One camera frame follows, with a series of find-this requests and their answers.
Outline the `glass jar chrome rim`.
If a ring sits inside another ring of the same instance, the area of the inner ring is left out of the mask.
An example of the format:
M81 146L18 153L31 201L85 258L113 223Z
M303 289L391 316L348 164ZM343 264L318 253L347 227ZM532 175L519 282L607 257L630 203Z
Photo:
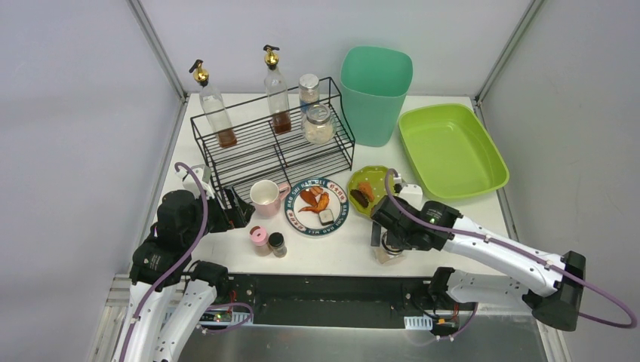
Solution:
M336 132L332 112L325 104L309 106L302 120L303 135L310 143L321 145L334 138Z
M406 257L399 249L393 249L387 245L387 233L380 236L380 243L374 247L374 258L380 265L397 265Z

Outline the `pink lid spice jar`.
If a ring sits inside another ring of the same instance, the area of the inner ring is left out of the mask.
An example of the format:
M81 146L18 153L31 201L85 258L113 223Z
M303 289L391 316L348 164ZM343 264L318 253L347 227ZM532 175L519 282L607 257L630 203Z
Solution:
M254 245L254 252L258 256L268 256L272 253L272 249L269 246L269 233L262 226L254 226L249 231L251 242Z

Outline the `green dotted small plate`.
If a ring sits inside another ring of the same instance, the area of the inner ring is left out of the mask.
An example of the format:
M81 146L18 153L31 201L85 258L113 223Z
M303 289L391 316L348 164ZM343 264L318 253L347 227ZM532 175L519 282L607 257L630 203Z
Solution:
M349 201L363 217L369 218L371 211L374 209L376 204L383 198L383 196L386 196L386 187L384 183L387 171L388 168L384 166L366 166L354 172L350 177L349 182L347 183ZM350 191L352 189L358 189L358 183L364 181L371 184L375 195L374 201L372 203L369 202L367 208L363 208L358 205L350 196Z

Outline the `black lid spice jar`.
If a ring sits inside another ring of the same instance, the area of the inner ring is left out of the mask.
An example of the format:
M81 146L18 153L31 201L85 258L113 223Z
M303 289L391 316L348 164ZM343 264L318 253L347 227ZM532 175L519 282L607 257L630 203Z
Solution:
M287 254L285 239L282 233L274 232L268 237L268 245L274 256L282 258Z

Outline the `glass bottle brown contents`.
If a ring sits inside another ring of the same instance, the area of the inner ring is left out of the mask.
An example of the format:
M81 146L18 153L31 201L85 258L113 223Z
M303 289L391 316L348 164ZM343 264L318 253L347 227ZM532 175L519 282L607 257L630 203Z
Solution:
M203 68L203 61L196 60L190 67L189 73L201 87L199 101L219 146L221 148L235 146L237 137L232 129L222 94L210 80L208 71Z

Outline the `teal rimmed white plate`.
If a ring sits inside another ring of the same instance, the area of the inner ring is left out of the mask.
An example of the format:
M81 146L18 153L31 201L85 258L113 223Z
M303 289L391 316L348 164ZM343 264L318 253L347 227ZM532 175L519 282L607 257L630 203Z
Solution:
M330 197L327 209L332 210L335 221L331 225L322 225L318 213L300 212L309 206L301 197L300 192L312 186L321 186ZM294 186L285 198L283 204L285 217L289 224L307 237L321 238L338 230L345 223L349 214L349 202L346 191L337 183L326 178L305 179Z

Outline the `black wire rack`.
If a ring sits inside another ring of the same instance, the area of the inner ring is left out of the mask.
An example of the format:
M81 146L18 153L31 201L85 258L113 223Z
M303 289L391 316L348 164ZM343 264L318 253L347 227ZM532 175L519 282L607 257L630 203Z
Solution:
M334 135L323 144L311 143L303 132L297 87L289 90L291 130L287 133L275 132L264 95L227 107L237 139L234 146L220 146L205 113L192 116L192 134L211 169L214 190L223 197L225 189L232 188L248 200L251 186L262 179L295 184L351 170L355 137L342 112L342 94L331 77L321 78L319 92L319 102L329 108L335 125Z

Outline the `glass bottle gold spout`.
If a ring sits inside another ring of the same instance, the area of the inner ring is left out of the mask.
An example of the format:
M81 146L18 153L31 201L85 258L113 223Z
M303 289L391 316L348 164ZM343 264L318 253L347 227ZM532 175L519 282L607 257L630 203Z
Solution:
M272 126L276 134L288 133L291 130L290 105L288 86L278 68L279 58L276 51L280 48L266 44L263 50L266 52L264 62L267 66L264 86L269 111L272 114Z

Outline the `teal plastic bin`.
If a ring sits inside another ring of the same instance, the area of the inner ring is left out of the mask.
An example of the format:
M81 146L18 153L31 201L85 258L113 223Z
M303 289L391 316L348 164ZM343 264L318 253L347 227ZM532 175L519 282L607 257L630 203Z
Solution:
M413 72L412 59L401 51L374 46L348 51L340 71L342 106L358 144L388 143Z

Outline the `silver lid blue shaker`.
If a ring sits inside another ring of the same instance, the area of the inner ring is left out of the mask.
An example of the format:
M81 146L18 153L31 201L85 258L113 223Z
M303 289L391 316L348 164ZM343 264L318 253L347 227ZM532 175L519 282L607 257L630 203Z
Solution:
M307 73L299 78L299 103L300 111L306 113L310 105L319 101L319 78L317 75Z

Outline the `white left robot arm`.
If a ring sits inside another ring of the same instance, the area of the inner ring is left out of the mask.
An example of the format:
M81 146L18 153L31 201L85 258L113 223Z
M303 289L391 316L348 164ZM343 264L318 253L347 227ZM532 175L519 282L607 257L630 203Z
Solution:
M114 361L176 361L207 308L217 302L230 307L228 269L198 261L178 306L167 313L200 238L244 228L256 211L235 189L223 193L230 207L198 191L177 190L162 198L156 222L132 257L128 310Z

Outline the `pink white mug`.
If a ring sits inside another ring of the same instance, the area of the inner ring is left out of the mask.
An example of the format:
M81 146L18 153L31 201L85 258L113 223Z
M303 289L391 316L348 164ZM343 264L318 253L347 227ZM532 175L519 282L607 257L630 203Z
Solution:
M264 217L275 216L283 200L291 190L289 183L276 183L264 179L256 182L250 189L250 199L257 213Z

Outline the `orange fried cutlet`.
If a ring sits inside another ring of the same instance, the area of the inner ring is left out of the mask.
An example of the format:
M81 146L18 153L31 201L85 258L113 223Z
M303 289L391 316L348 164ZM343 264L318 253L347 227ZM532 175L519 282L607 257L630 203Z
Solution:
M375 199L374 191L369 182L358 183L358 190L366 197L368 202L372 203Z

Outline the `brown sausage piece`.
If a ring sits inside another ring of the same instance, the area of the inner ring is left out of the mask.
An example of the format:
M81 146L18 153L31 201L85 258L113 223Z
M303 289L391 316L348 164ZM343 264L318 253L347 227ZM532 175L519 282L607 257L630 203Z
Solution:
M300 197L311 207L317 205L316 196L308 189L301 191Z

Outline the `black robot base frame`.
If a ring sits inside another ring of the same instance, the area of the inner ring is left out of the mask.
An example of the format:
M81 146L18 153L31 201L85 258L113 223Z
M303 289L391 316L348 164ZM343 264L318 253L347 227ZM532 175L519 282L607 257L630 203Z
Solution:
M455 334L474 309L429 291L429 278L232 274L205 326L224 324L428 330Z

